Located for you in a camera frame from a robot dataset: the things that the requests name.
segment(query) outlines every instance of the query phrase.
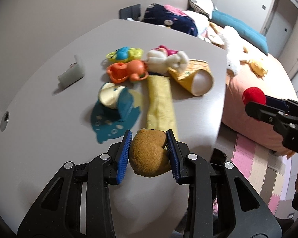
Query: checkered pillow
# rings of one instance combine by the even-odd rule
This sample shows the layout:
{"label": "checkered pillow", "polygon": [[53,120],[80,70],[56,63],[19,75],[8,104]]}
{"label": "checkered pillow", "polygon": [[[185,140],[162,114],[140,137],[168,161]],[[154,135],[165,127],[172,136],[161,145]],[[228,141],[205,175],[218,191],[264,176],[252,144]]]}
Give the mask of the checkered pillow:
{"label": "checkered pillow", "polygon": [[195,12],[201,13],[209,19],[212,19],[214,5],[211,0],[189,0],[189,5],[195,10]]}

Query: yellow paper cup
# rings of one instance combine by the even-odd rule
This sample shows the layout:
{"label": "yellow paper cup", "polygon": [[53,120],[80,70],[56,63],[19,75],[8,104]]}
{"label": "yellow paper cup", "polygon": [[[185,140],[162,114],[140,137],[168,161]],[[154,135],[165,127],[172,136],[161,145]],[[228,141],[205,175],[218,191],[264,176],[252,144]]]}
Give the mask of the yellow paper cup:
{"label": "yellow paper cup", "polygon": [[186,70],[179,74],[169,68],[170,75],[194,96],[206,94],[213,86],[213,76],[208,63],[200,60],[190,60]]}

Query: table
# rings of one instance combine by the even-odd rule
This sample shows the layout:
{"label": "table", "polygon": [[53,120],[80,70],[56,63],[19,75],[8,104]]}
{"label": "table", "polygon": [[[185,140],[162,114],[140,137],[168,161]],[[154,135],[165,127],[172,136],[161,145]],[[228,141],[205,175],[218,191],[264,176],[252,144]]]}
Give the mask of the table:
{"label": "table", "polygon": [[[31,204],[67,161],[90,162],[112,143],[98,144],[89,123],[100,87],[109,81],[107,53],[123,46],[145,52],[166,45],[205,60],[214,76],[213,88],[193,97],[171,80],[179,139],[190,150],[210,159],[221,122],[225,96],[226,51],[185,33],[126,20],[111,20],[82,35],[43,64],[24,84],[8,107],[9,122],[0,131],[0,215],[17,232]],[[81,56],[85,77],[64,91],[57,76]],[[143,93],[144,110],[132,128],[146,126],[146,81],[134,88]],[[123,183],[110,187],[117,238],[169,237],[187,209],[188,186],[175,183],[172,173],[145,178],[130,166]]]}

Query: red ball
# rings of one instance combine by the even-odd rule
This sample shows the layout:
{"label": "red ball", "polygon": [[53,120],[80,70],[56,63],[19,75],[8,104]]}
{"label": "red ball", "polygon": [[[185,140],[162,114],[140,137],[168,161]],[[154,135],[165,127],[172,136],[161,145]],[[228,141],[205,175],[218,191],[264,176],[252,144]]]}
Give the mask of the red ball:
{"label": "red ball", "polygon": [[248,89],[245,89],[242,99],[244,105],[246,105],[250,101],[266,105],[266,96],[264,92],[258,87],[249,87]]}

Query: white plush toy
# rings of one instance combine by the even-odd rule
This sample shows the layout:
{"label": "white plush toy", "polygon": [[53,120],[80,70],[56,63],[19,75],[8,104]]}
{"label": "white plush toy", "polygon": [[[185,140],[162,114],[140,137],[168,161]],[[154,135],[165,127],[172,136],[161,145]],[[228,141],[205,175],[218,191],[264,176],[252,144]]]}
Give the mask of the white plush toy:
{"label": "white plush toy", "polygon": [[242,40],[233,27],[226,26],[218,35],[223,40],[227,51],[227,69],[235,76],[241,69],[240,61],[248,61],[249,56],[243,52]]}
{"label": "white plush toy", "polygon": [[183,73],[189,65],[189,58],[183,51],[168,56],[166,49],[152,49],[147,53],[147,57],[148,71],[160,74],[165,74],[168,68]]}

